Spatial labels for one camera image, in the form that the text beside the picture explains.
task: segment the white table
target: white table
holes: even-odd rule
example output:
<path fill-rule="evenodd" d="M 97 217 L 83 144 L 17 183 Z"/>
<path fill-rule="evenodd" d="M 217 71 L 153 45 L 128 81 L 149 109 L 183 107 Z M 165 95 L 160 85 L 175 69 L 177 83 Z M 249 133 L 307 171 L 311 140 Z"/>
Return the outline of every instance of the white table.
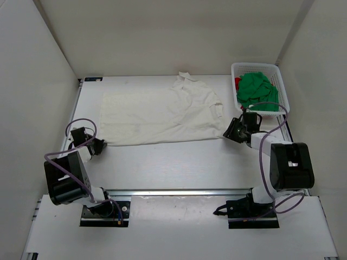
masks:
<path fill-rule="evenodd" d="M 221 99 L 226 126 L 233 117 L 240 116 L 233 103 L 231 76 L 194 77 L 209 85 Z M 176 76 L 132 76 L 84 82 L 73 118 L 89 118 L 98 126 L 104 92 L 169 88 L 175 80 Z M 80 122 L 74 126 L 89 124 Z M 262 129 L 277 125 L 277 119 L 265 119 Z M 282 138 L 280 131 L 276 135 Z M 267 170 L 269 158 L 264 161 Z M 92 185 L 106 189 L 242 189 L 261 181 L 258 152 L 227 139 L 107 147 L 85 167 Z"/>
<path fill-rule="evenodd" d="M 79 227 L 81 205 L 44 196 L 27 252 L 37 260 L 324 260 L 337 256 L 317 197 L 279 215 L 279 229 L 230 230 L 225 197 L 132 197 L 129 227 Z"/>

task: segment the purple cable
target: purple cable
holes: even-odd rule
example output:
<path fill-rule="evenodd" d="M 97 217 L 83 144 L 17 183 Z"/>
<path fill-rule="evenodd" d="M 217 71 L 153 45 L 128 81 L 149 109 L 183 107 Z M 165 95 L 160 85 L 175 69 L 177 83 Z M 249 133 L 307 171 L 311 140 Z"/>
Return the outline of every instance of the purple cable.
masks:
<path fill-rule="evenodd" d="M 256 103 L 256 104 L 253 104 L 253 105 L 250 105 L 250 106 L 257 106 L 257 105 L 261 105 L 261 104 L 274 104 L 274 105 L 278 105 L 279 107 L 281 107 L 284 112 L 286 113 L 286 118 L 284 119 L 284 121 L 277 127 L 275 127 L 274 129 L 272 129 L 271 131 L 269 131 L 268 133 L 266 133 L 263 138 L 261 139 L 260 141 L 260 146 L 259 146 L 259 166 L 260 166 L 260 173 L 261 173 L 261 179 L 262 179 L 262 182 L 264 184 L 264 187 L 265 187 L 265 190 L 267 192 L 267 194 L 270 196 L 270 198 L 273 200 L 273 208 L 271 210 L 269 210 L 268 212 L 266 212 L 265 214 L 261 215 L 261 216 L 257 216 L 257 217 L 253 217 L 253 218 L 239 218 L 239 219 L 231 219 L 229 220 L 230 222 L 238 222 L 238 221 L 247 221 L 247 220 L 256 220 L 257 218 L 262 218 L 268 214 L 270 214 L 272 211 L 274 211 L 275 213 L 277 214 L 283 214 L 283 213 L 286 213 L 288 211 L 291 211 L 292 209 L 294 209 L 295 207 L 297 207 L 304 199 L 305 197 L 305 194 L 303 192 L 298 192 L 298 193 L 295 193 L 295 194 L 292 194 L 290 195 L 289 197 L 285 198 L 284 200 L 282 200 L 279 204 L 276 205 L 276 198 L 270 193 L 270 190 L 267 186 L 267 183 L 266 183 L 266 179 L 265 179 L 265 173 L 264 173 L 264 168 L 263 168 L 263 163 L 262 163 L 262 147 L 264 145 L 264 141 L 265 139 L 273 132 L 275 132 L 276 130 L 280 129 L 288 120 L 288 111 L 287 109 L 278 104 L 278 103 L 275 103 L 275 102 L 259 102 L 259 103 Z M 277 211 L 276 208 L 279 207 L 280 205 L 282 205 L 284 202 L 290 200 L 291 198 L 293 197 L 296 197 L 296 196 L 299 196 L 301 195 L 301 198 L 299 199 L 299 201 L 292 207 L 290 207 L 289 209 L 287 210 L 283 210 L 283 211 Z"/>
<path fill-rule="evenodd" d="M 52 164 L 53 166 L 55 166 L 56 168 L 58 168 L 60 171 L 62 171 L 62 172 L 65 173 L 66 175 L 68 175 L 68 176 L 69 176 L 71 179 L 73 179 L 75 182 L 77 182 L 77 183 L 81 186 L 81 188 L 84 189 L 84 190 L 88 193 L 88 195 L 89 195 L 90 198 L 91 198 L 91 202 L 92 202 L 92 203 L 111 202 L 111 203 L 113 203 L 114 205 L 116 205 L 116 207 L 117 207 L 117 209 L 118 209 L 118 216 L 120 216 L 121 223 L 123 224 L 123 215 L 122 215 L 122 213 L 121 213 L 121 209 L 120 209 L 118 203 L 117 203 L 115 200 L 113 200 L 113 199 L 105 199 L 105 200 L 102 200 L 102 201 L 95 201 L 95 200 L 94 200 L 94 196 L 93 196 L 93 194 L 92 194 L 92 191 L 91 191 L 90 189 L 88 189 L 88 187 L 87 187 L 83 182 L 81 182 L 76 176 L 74 176 L 74 175 L 73 175 L 72 173 L 70 173 L 68 170 L 64 169 L 64 168 L 61 167 L 59 164 L 55 163 L 54 161 L 52 161 L 51 159 L 48 158 L 49 156 L 52 156 L 52 155 L 59 155 L 59 154 L 63 154 L 63 153 L 68 153 L 68 152 L 75 151 L 75 150 L 77 150 L 78 148 L 80 148 L 80 147 L 82 147 L 82 146 L 84 146 L 84 145 L 86 145 L 86 144 L 92 142 L 92 141 L 95 139 L 95 137 L 97 136 L 97 126 L 96 126 L 96 124 L 95 124 L 92 120 L 90 120 L 90 119 L 88 119 L 88 118 L 79 118 L 79 119 L 75 119 L 75 120 L 71 121 L 71 122 L 66 126 L 66 128 L 65 128 L 65 136 L 68 136 L 68 129 L 69 129 L 70 125 L 72 125 L 74 122 L 81 121 L 81 120 L 89 121 L 90 123 L 93 124 L 94 129 L 95 129 L 93 136 L 92 136 L 90 139 L 88 139 L 87 141 L 85 141 L 83 144 L 80 144 L 79 146 L 76 146 L 76 147 L 74 147 L 74 148 L 72 148 L 72 149 L 65 150 L 65 151 L 61 151 L 61 152 L 46 153 L 46 154 L 44 155 L 44 158 L 45 158 L 45 160 L 46 160 L 47 162 L 49 162 L 50 164 Z"/>

